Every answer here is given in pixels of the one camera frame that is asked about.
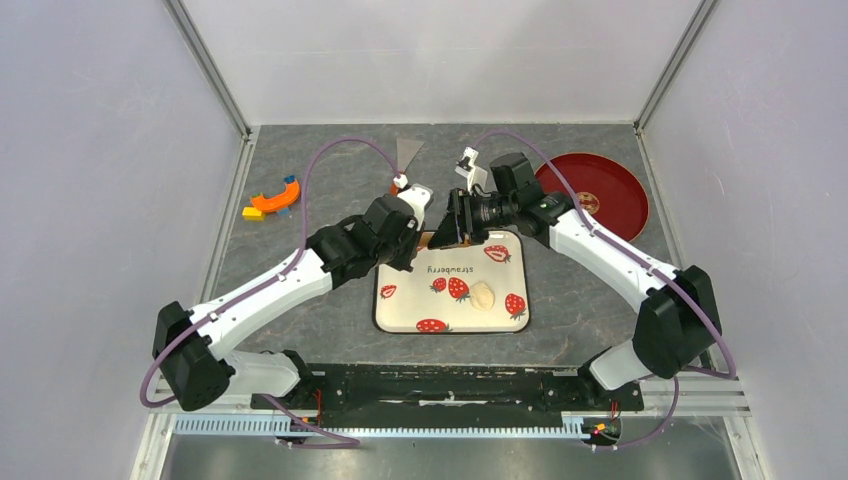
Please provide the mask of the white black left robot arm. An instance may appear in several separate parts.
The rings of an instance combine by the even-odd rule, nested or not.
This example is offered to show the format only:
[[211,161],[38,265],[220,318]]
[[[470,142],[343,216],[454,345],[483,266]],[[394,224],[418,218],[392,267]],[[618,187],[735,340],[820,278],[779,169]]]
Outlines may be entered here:
[[268,393],[291,408],[307,405],[314,383],[296,355],[240,352],[238,345],[293,307],[380,265],[410,270],[431,202],[431,190],[418,184],[385,194],[365,213],[320,228],[304,248],[231,292],[188,309],[177,301],[165,305],[145,378],[161,373],[172,400],[187,412],[227,391]]

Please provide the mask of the beige dough piece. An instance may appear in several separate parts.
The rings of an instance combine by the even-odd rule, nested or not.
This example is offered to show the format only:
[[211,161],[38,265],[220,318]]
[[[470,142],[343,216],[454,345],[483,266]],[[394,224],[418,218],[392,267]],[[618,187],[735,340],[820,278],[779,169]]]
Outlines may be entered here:
[[473,284],[469,288],[469,294],[472,307],[478,311],[489,311],[495,304],[494,290],[486,282]]

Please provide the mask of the white strawberry print tray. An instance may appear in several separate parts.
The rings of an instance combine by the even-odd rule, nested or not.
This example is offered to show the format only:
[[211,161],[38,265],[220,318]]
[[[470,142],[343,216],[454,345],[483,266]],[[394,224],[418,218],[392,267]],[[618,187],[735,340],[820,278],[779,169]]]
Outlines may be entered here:
[[[495,293],[489,311],[471,305],[469,288],[486,282]],[[375,326],[390,334],[511,334],[531,320],[523,245],[508,230],[495,230],[481,245],[422,248],[412,270],[378,268]]]

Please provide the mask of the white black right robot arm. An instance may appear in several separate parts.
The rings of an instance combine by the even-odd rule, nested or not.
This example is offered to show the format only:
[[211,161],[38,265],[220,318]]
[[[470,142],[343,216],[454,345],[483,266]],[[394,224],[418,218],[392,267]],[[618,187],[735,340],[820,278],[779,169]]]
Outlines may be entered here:
[[577,382],[591,408],[612,401],[618,388],[649,376],[670,379],[721,337],[709,275],[659,261],[594,220],[571,196],[546,193],[522,153],[504,155],[489,169],[466,148],[456,172],[466,185],[451,190],[445,216],[428,246],[478,245],[490,231],[515,227],[564,255],[616,291],[635,311],[631,339],[587,361]]

